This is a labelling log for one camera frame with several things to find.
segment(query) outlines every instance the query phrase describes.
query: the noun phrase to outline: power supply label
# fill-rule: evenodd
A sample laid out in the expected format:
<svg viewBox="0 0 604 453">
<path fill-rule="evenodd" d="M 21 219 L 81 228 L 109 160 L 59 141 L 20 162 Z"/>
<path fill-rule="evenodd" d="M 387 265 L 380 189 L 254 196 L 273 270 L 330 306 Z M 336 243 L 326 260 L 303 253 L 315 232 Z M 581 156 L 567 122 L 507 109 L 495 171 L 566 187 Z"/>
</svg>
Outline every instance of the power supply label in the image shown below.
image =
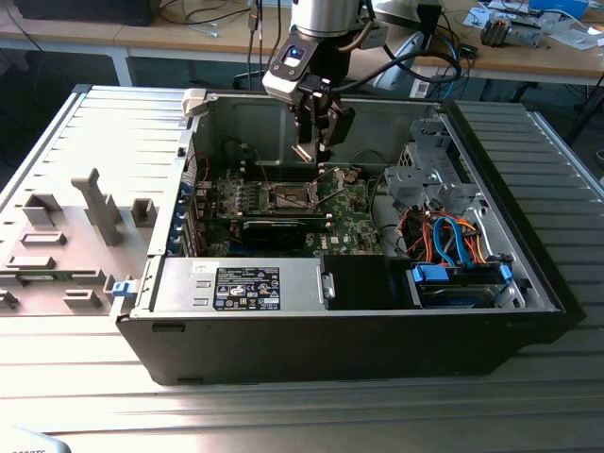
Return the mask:
<svg viewBox="0 0 604 453">
<path fill-rule="evenodd" d="M 219 267 L 214 309 L 280 310 L 278 267 Z"/>
</svg>

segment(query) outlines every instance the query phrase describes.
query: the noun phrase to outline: power cable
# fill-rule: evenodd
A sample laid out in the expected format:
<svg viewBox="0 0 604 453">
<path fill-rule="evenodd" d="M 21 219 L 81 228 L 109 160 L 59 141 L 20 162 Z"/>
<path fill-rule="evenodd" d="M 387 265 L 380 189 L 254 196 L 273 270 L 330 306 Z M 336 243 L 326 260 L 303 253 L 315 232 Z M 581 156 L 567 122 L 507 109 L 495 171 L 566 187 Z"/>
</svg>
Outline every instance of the power cable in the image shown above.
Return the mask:
<svg viewBox="0 0 604 453">
<path fill-rule="evenodd" d="M 414 59 L 416 57 L 435 57 L 437 59 L 443 59 L 444 61 L 449 63 L 453 67 L 453 69 L 455 69 L 455 74 L 451 77 L 444 77 L 444 78 L 441 78 L 438 80 L 434 80 L 433 77 L 424 77 L 423 75 L 419 75 L 404 65 L 400 66 L 401 68 L 405 68 L 407 70 L 407 72 L 410 73 L 415 78 L 419 78 L 420 80 L 426 81 L 428 83 L 445 84 L 445 83 L 449 83 L 449 82 L 454 82 L 455 80 L 459 80 L 459 78 L 461 77 L 461 66 L 460 66 L 459 62 L 456 61 L 450 55 L 448 55 L 444 52 L 440 52 L 438 50 L 416 50 L 416 51 L 409 52 L 407 54 L 404 54 L 404 55 L 401 55 L 399 57 L 392 59 L 391 61 L 389 61 L 386 64 L 377 68 L 375 71 L 371 72 L 370 74 L 366 75 L 365 77 L 363 77 L 359 80 L 356 80 L 352 83 L 343 85 L 341 87 L 334 87 L 334 88 L 326 86 L 325 91 L 336 93 L 336 92 L 347 92 L 347 91 L 353 90 L 355 88 L 360 87 L 361 85 L 364 85 L 365 83 L 370 81 L 372 78 L 379 76 L 381 73 L 388 71 L 393 66 L 398 65 L 398 63 L 405 61 L 407 59 Z"/>
<path fill-rule="evenodd" d="M 176 25 L 202 25 L 202 24 L 209 24 L 210 22 L 220 21 L 221 19 L 225 19 L 227 17 L 234 16 L 235 14 L 241 14 L 243 12 L 248 12 L 250 10 L 250 8 L 238 9 L 237 11 L 232 11 L 227 14 L 223 14 L 222 16 L 213 17 L 213 18 L 207 19 L 205 21 L 189 22 L 189 21 L 187 21 L 187 18 L 185 17 L 185 22 L 180 22 L 180 21 L 175 21 L 173 19 L 170 19 L 169 17 L 166 17 L 166 15 L 163 13 L 165 11 L 166 7 L 169 7 L 170 5 L 174 4 L 177 1 L 179 1 L 179 0 L 170 0 L 165 5 L 159 7 L 159 16 L 161 17 L 161 19 L 169 22 L 170 24 L 176 24 Z"/>
<path fill-rule="evenodd" d="M 275 56 L 275 52 L 279 43 L 281 41 L 281 0 L 277 0 L 277 39 L 275 40 L 275 44 L 271 49 L 271 54 L 268 57 L 267 67 L 270 68 L 271 61 L 273 61 L 273 57 Z"/>
<path fill-rule="evenodd" d="M 247 45 L 247 89 L 252 91 L 252 45 L 254 44 L 254 31 L 249 32 L 249 44 Z"/>
</svg>

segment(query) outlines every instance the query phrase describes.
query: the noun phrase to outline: blue plastic clip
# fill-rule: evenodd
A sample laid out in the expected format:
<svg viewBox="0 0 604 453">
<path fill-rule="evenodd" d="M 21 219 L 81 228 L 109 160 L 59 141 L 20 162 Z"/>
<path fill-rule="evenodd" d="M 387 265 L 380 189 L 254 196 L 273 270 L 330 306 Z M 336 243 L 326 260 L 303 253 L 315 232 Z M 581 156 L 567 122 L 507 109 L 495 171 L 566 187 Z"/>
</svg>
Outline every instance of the blue plastic clip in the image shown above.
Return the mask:
<svg viewBox="0 0 604 453">
<path fill-rule="evenodd" d="M 449 274 L 443 266 L 436 264 L 418 264 L 411 271 L 415 283 L 421 281 L 449 281 Z"/>
<path fill-rule="evenodd" d="M 510 266 L 507 264 L 501 264 L 499 266 L 499 274 L 501 274 L 503 279 L 506 280 L 506 283 L 509 284 L 512 281 L 512 269 L 510 269 Z"/>
<path fill-rule="evenodd" d="M 193 192 L 193 185 L 187 182 L 180 183 L 180 191 L 185 195 L 190 195 Z"/>
<path fill-rule="evenodd" d="M 111 288 L 114 297 L 135 297 L 136 285 L 132 281 L 116 281 Z"/>
</svg>

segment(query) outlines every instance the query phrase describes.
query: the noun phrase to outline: white paper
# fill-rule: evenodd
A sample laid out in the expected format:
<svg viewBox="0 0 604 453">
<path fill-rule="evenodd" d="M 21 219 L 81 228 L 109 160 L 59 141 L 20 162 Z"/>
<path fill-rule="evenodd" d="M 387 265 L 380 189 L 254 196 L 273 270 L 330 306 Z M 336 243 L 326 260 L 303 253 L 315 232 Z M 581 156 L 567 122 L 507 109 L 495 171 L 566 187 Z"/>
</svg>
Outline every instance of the white paper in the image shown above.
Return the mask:
<svg viewBox="0 0 604 453">
<path fill-rule="evenodd" d="M 468 17 L 463 21 L 464 25 L 475 26 L 476 28 L 484 28 L 489 22 L 491 11 L 485 8 L 472 8 L 468 13 Z"/>
<path fill-rule="evenodd" d="M 602 32 L 600 30 L 596 30 L 595 28 L 593 28 L 592 26 L 589 27 L 589 29 L 587 30 L 587 33 L 595 36 L 595 35 L 601 35 Z"/>
<path fill-rule="evenodd" d="M 585 50 L 594 47 L 598 41 L 597 36 L 598 35 L 589 35 L 583 31 L 579 31 L 574 28 L 563 31 L 562 33 L 556 33 L 555 35 L 551 35 L 554 40 L 559 41 L 562 44 L 575 47 L 578 50 Z"/>
<path fill-rule="evenodd" d="M 489 9 L 500 9 L 502 11 L 514 10 L 518 12 L 529 13 L 529 2 L 491 2 Z"/>
</svg>

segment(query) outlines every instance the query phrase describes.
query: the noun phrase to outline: ribbed metal surface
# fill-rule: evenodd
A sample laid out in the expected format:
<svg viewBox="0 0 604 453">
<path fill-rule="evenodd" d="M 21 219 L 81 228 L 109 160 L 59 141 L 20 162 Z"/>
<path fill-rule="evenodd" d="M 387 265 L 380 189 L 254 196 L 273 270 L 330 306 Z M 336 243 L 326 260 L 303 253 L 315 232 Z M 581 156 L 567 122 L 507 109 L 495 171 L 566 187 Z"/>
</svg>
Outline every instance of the ribbed metal surface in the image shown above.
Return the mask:
<svg viewBox="0 0 604 453">
<path fill-rule="evenodd" d="M 182 93 L 93 87 L 24 185 L 36 192 L 52 188 L 61 205 L 79 206 L 81 193 L 68 176 L 95 167 L 99 187 L 112 193 L 118 206 L 143 197 L 159 205 L 186 128 Z"/>
<path fill-rule="evenodd" d="M 524 130 L 534 125 L 526 113 L 514 112 L 506 116 Z M 561 179 L 577 183 L 580 176 L 571 173 Z M 508 171 L 504 177 L 517 182 L 525 174 Z M 527 187 L 552 186 L 533 181 Z M 540 234 L 553 231 L 552 239 L 559 230 L 577 236 L 570 228 L 583 218 L 529 217 Z M 596 233 L 601 218 L 587 217 L 585 231 Z M 564 220 L 555 224 L 555 218 Z M 600 249 L 548 247 L 566 274 L 597 277 L 574 270 L 591 264 L 602 270 L 598 255 L 589 258 Z M 594 283 L 571 286 L 587 319 L 554 344 L 521 351 L 487 377 L 161 387 L 109 318 L 0 318 L 0 413 L 12 424 L 57 433 L 75 453 L 603 451 L 603 292 Z"/>
<path fill-rule="evenodd" d="M 604 303 L 604 202 L 571 152 L 519 104 L 459 106 L 579 303 L 597 292 Z"/>
</svg>

